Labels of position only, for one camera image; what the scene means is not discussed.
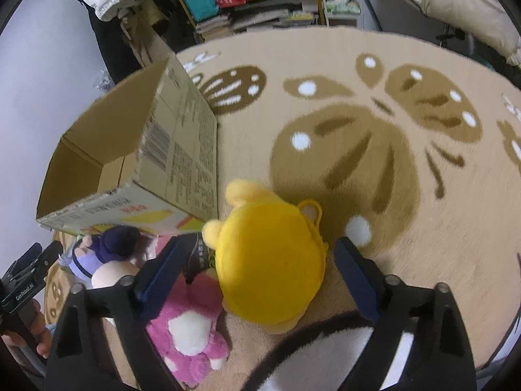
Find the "blue gripper pad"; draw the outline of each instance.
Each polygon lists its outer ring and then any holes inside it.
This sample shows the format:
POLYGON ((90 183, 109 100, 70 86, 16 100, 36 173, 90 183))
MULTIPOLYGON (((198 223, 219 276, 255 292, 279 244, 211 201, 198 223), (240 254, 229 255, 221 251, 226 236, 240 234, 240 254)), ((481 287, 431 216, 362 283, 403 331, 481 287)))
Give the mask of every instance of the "blue gripper pad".
POLYGON ((384 293, 384 275, 380 269, 372 260, 363 258, 347 237, 335 243, 334 262, 360 314, 376 322, 381 316, 380 299, 384 293))
POLYGON ((173 237, 157 258, 145 263, 136 277, 135 287, 142 321, 148 322, 159 316, 177 277, 186 266, 188 256, 198 245, 204 245, 200 233, 173 237))

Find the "white dots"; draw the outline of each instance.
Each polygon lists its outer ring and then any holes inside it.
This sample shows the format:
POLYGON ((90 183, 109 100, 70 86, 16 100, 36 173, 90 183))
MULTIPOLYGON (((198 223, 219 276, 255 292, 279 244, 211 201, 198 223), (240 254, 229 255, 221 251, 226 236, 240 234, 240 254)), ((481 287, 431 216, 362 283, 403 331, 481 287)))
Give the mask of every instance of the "white dots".
POLYGON ((233 90, 236 90, 241 86, 242 81, 236 80, 235 82, 232 82, 230 85, 225 86, 224 88, 221 88, 218 91, 215 91, 212 95, 208 96, 208 100, 212 100, 214 98, 220 97, 221 95, 225 95, 230 93, 233 90))
POLYGON ((314 80, 305 80, 299 85, 299 94, 304 97, 311 97, 317 92, 317 84, 314 80))
POLYGON ((478 122, 476 122, 476 118, 468 111, 464 111, 462 116, 465 123, 470 127, 476 127, 476 125, 478 124, 478 122))
POLYGON ((514 104, 512 101, 504 94, 501 94, 503 101, 505 102, 505 105, 513 106, 514 104))
POLYGON ((376 67, 376 60, 373 57, 366 57, 364 65, 369 69, 374 69, 376 67))
POLYGON ((206 53, 198 54, 194 57, 194 61, 197 63, 201 63, 205 59, 206 53))
POLYGON ((189 61, 188 63, 185 63, 183 65, 184 70, 186 70, 186 72, 190 72, 190 71, 194 70, 195 66, 196 66, 196 64, 193 61, 189 61))
POLYGON ((219 101, 215 102, 214 104, 217 107, 231 106, 232 104, 237 104, 241 100, 242 100, 242 96, 232 95, 231 97, 225 98, 224 100, 219 100, 219 101))
POLYGON ((345 235, 356 245, 364 247, 371 242, 371 225, 362 216, 353 216, 345 227, 345 235))
POLYGON ((423 79, 423 75, 420 72, 418 72, 418 70, 411 70, 411 76, 415 80, 422 80, 423 79))
POLYGON ((206 94, 208 91, 213 90, 216 86, 222 84, 223 82, 225 82, 223 78, 217 78, 214 82, 212 82, 203 90, 203 93, 206 94))
POLYGON ((449 95, 451 96, 452 100, 456 101, 456 103, 459 103, 461 101, 461 96, 459 95, 459 92, 452 90, 450 91, 449 95))
POLYGON ((251 95, 251 96, 254 96, 258 92, 259 92, 259 86, 258 85, 251 85, 248 88, 248 94, 251 95))
POLYGON ((311 138, 304 132, 296 132, 291 137, 291 144, 298 151, 304 151, 311 146, 311 138))
POLYGON ((512 141, 512 148, 514 149, 517 158, 521 162, 521 147, 519 147, 519 144, 516 141, 512 141))

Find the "barcode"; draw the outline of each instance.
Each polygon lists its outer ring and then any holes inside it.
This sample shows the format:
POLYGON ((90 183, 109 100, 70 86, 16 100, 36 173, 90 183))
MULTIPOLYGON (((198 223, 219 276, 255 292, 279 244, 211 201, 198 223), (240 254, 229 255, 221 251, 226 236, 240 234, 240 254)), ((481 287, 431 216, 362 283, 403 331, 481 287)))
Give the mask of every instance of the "barcode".
POLYGON ((155 117, 151 117, 143 150, 145 157, 165 172, 169 149, 170 136, 157 123, 155 117))
POLYGON ((192 197, 192 165, 192 158, 178 143, 175 143, 170 183, 176 182, 176 201, 181 202, 184 199, 187 205, 190 204, 192 197))
POLYGON ((199 161, 214 173, 214 117, 210 111, 199 110, 199 161))

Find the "plush ear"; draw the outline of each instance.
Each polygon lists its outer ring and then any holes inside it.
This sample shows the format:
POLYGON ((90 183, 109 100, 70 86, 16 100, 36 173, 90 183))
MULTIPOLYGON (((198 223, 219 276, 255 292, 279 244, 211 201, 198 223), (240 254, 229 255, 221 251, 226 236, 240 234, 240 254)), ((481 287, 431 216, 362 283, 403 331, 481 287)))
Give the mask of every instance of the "plush ear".
POLYGON ((225 198, 234 209, 260 197, 275 197, 264 185, 243 179, 235 179, 226 187, 225 198))
POLYGON ((209 220, 203 226, 202 234, 204 243, 215 249, 217 247, 217 241, 219 239, 219 234, 221 233, 222 222, 219 220, 209 220))
POLYGON ((301 201, 298 206, 300 213, 307 217, 318 228, 322 219, 322 207, 313 199, 301 201))

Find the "metal screw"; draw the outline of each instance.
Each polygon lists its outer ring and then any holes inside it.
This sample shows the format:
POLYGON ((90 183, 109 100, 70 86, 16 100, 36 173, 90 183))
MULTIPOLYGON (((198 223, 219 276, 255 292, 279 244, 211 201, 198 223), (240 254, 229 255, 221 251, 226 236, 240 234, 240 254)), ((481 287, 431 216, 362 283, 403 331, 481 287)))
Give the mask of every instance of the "metal screw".
POLYGON ((388 283, 389 285, 399 285, 401 282, 400 278, 398 278, 398 276, 396 275, 387 275, 386 276, 386 283, 388 283))
POLYGON ((119 284, 123 285, 124 287, 128 287, 129 285, 132 285, 133 283, 134 283, 134 277, 132 275, 123 276, 123 278, 121 278, 119 280, 119 284))
POLYGON ((439 282, 436 284, 436 288, 440 291, 446 294, 447 292, 450 292, 451 289, 445 282, 439 282))
POLYGON ((70 292, 73 294, 78 294, 79 292, 82 292, 84 289, 84 286, 82 283, 75 283, 72 288, 70 289, 70 292))

